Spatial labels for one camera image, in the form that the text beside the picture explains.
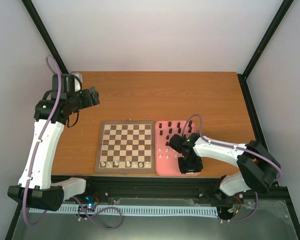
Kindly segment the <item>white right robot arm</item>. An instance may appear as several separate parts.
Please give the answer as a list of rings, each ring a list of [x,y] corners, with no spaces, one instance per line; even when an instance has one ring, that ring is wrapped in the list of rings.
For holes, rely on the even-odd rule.
[[[175,134],[169,146],[181,154],[178,165],[183,174],[200,172],[203,158],[212,158],[238,168],[237,173],[221,177],[215,190],[219,199],[248,190],[265,195],[283,175],[278,161],[255,140],[237,144],[214,140],[198,133],[192,133],[189,137]]]

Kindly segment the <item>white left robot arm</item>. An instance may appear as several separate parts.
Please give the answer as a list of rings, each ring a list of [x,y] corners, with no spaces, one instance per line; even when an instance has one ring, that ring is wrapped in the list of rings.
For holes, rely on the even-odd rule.
[[[71,177],[51,182],[52,165],[58,141],[71,114],[100,103],[94,87],[82,88],[82,75],[54,74],[52,89],[35,106],[34,134],[24,171],[17,185],[9,186],[7,195],[27,208],[57,211],[63,201],[78,196],[82,201],[93,198],[94,188],[86,180]]]

